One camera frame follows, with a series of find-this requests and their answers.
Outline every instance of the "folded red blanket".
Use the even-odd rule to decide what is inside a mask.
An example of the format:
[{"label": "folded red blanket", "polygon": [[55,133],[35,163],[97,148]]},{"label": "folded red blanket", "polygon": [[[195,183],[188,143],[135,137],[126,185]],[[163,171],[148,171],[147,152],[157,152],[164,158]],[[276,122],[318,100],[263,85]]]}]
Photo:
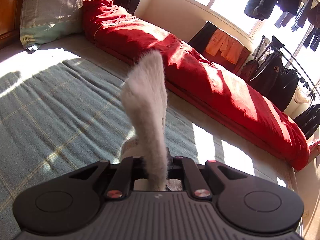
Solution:
[{"label": "folded red blanket", "polygon": [[151,49],[159,50],[168,89],[295,169],[307,164],[306,138],[291,118],[173,34],[137,19],[111,0],[84,0],[83,27],[97,47],[130,64]]}]

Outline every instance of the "white fluffy object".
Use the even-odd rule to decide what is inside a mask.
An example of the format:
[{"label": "white fluffy object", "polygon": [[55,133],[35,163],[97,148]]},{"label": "white fluffy object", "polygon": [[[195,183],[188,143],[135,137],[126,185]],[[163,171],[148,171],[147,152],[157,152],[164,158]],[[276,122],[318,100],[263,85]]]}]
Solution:
[{"label": "white fluffy object", "polygon": [[158,51],[144,55],[129,73],[121,102],[136,130],[123,146],[122,158],[143,156],[148,173],[148,190],[163,191],[167,177],[164,124],[167,92],[162,57]]}]

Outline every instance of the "metal screw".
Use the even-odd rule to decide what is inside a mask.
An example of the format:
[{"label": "metal screw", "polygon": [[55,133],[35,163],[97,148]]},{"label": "metal screw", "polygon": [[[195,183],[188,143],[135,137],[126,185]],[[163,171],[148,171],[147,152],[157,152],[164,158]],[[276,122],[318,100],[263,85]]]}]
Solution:
[{"label": "metal screw", "polygon": [[120,198],[122,197],[122,192],[119,190],[110,190],[107,192],[109,198]]},{"label": "metal screw", "polygon": [[206,189],[197,189],[195,191],[195,196],[197,196],[197,197],[209,197],[210,196],[210,192],[209,192],[209,190],[206,190]]}]

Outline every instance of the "mattress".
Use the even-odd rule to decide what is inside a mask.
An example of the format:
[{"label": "mattress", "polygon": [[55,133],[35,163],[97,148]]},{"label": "mattress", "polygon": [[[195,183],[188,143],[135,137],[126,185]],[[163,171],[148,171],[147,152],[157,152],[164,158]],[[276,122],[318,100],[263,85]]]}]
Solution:
[{"label": "mattress", "polygon": [[[19,227],[15,197],[28,187],[100,159],[118,163],[134,135],[119,93],[130,67],[71,35],[29,53],[0,50],[0,240]],[[168,92],[165,128],[171,155],[215,159],[297,190],[293,169]]]}]

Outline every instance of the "pillowcase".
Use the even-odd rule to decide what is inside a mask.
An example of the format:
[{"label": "pillowcase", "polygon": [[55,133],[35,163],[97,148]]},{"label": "pillowcase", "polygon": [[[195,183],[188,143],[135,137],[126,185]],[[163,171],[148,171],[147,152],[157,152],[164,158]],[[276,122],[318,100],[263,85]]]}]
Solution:
[{"label": "pillowcase", "polygon": [[23,0],[20,40],[25,49],[82,31],[83,0]]}]

